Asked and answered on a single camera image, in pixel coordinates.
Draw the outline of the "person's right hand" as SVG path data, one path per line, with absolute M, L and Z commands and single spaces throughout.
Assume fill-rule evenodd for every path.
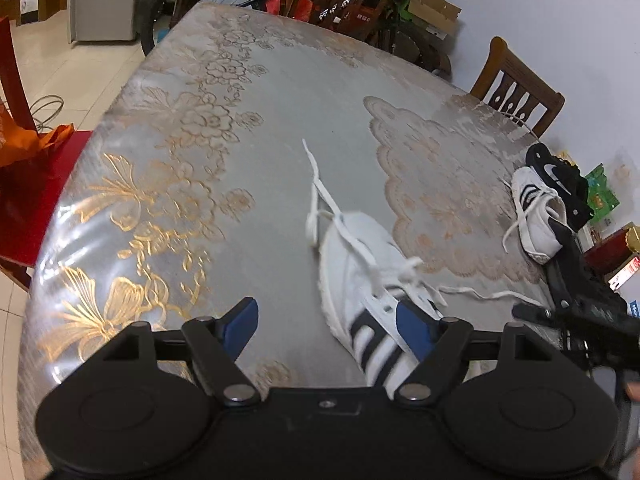
M 640 402 L 640 382 L 628 382 L 626 393 L 632 402 Z

